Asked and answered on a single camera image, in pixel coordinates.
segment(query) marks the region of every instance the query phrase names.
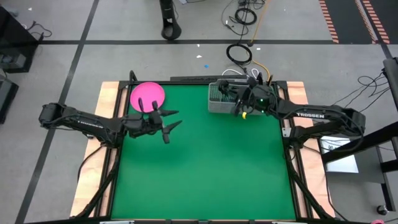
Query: black tripod leg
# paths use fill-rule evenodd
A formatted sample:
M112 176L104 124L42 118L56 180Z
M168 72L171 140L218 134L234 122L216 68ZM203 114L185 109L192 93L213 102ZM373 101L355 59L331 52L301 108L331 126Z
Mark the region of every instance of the black tripod leg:
M181 35L181 28L175 19L173 1L160 0L160 9L163 17L162 37L166 40L177 39Z

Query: green tabletop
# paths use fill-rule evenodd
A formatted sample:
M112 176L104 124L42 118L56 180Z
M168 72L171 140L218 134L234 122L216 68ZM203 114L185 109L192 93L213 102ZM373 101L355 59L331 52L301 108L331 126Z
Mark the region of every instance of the green tabletop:
M208 112L208 86L164 85L165 124L123 144L113 219L294 219L278 120ZM136 113L129 108L128 113Z

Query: pink plate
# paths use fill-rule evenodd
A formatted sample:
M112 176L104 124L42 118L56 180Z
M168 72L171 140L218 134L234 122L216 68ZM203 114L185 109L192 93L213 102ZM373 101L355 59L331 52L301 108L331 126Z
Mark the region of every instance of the pink plate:
M141 111L138 103L138 99L141 98L142 104L144 106L144 111ZM143 113L150 113L154 110L152 107L152 102L157 102L157 107L160 108L164 102L165 93L164 89L157 83L145 82L136 86L130 96L130 103L132 107Z

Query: plastic basket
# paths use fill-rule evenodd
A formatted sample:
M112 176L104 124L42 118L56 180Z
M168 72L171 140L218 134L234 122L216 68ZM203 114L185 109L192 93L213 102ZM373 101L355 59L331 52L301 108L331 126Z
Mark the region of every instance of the plastic basket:
M232 109L235 106L235 99L231 96L226 96L222 94L218 90L218 85L216 83L209 84L209 95L208 95L208 110L210 113L231 113ZM261 112L254 110L251 114L253 115L260 115Z

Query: concrete floor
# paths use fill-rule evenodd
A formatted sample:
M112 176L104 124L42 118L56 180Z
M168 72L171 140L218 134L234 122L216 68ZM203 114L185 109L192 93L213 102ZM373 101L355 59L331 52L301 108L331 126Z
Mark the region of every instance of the concrete floor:
M180 40L238 39L221 25L221 12L228 2L208 0L181 5L175 1L180 15L178 22L183 28ZM0 3L18 9L20 16L17 19L21 23L30 26L35 20L52 30L53 36L48 40L80 40L93 0L4 0ZM235 8L227 9L224 17L232 15ZM159 14L157 1L99 0L87 39L161 40ZM249 29L249 35L244 39L251 37L254 27ZM317 0L273 0L257 38L331 40ZM130 70L135 71L139 80L168 80L171 76L219 75L226 68L237 69L225 55L227 46L85 45L66 104L93 113L101 83L127 80ZM9 75L20 89L6 123L0 126L1 223L16 220L47 134L37 121L41 106L58 101L76 49L77 45L72 44L41 45L29 73ZM398 56L397 45L390 45L389 49ZM252 51L254 59L264 63L275 80L303 81L309 102L321 105L332 104L358 88L356 79L359 76L378 76L385 59L379 45L264 44L255 45ZM245 54L233 53L237 57ZM352 106L361 110L372 100L363 95ZM367 133L398 118L389 93L364 114L367 116ZM56 131L26 222L68 218L86 142L79 133ZM382 153L386 159L394 158L391 151ZM377 218L398 217L398 213L380 217L375 212L375 207L384 203L379 185L335 176L329 177L329 181L333 203L349 220L370 222ZM391 174L391 182L398 186L396 173ZM398 192L394 193L398 202Z

